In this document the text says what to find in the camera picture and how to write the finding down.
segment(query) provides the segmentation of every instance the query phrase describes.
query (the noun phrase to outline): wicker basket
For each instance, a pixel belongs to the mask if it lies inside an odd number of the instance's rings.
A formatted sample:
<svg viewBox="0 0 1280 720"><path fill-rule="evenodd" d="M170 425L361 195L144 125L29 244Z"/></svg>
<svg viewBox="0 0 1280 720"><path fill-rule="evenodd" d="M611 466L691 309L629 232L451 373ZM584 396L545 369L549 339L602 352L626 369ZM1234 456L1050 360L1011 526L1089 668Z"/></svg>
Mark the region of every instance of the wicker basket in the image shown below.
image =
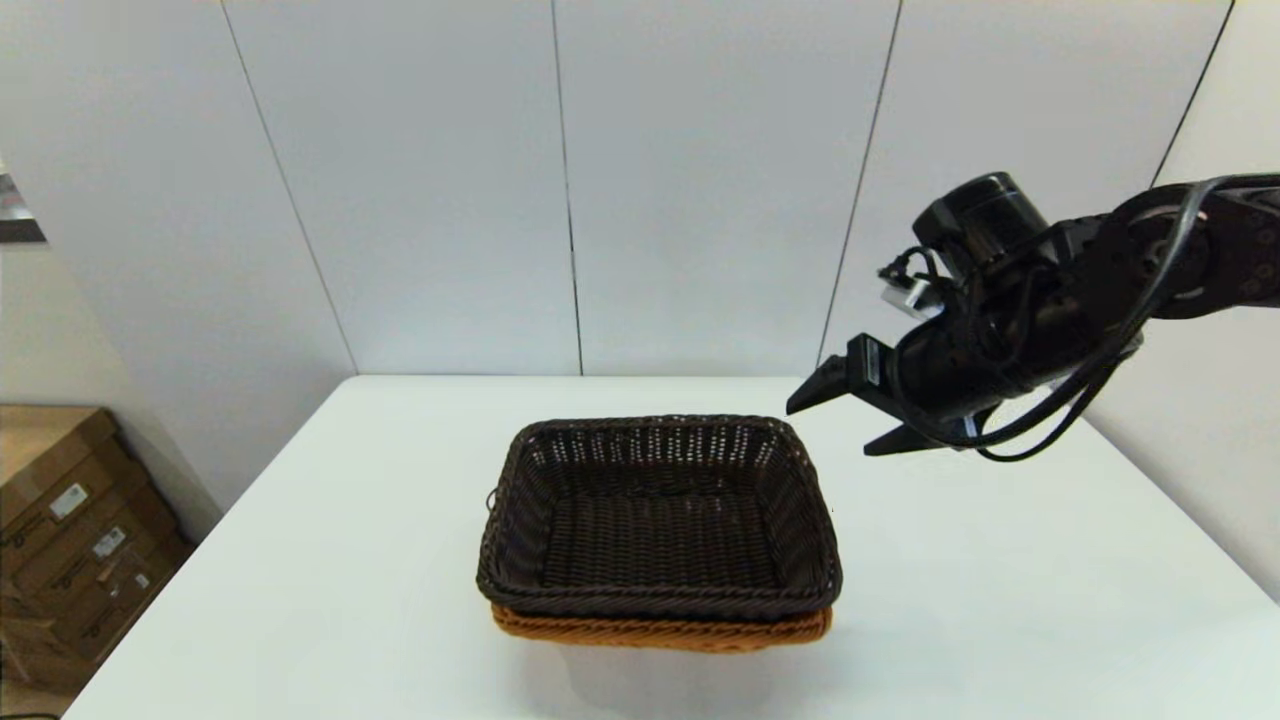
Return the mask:
<svg viewBox="0 0 1280 720"><path fill-rule="evenodd" d="M774 621L829 607L841 571L790 425L671 415L517 434L476 582L526 615Z"/></svg>
<svg viewBox="0 0 1280 720"><path fill-rule="evenodd" d="M831 629L831 609L777 623L543 618L493 606L493 621L507 634L532 641L612 647L659 647L691 652L754 652L814 642Z"/></svg>

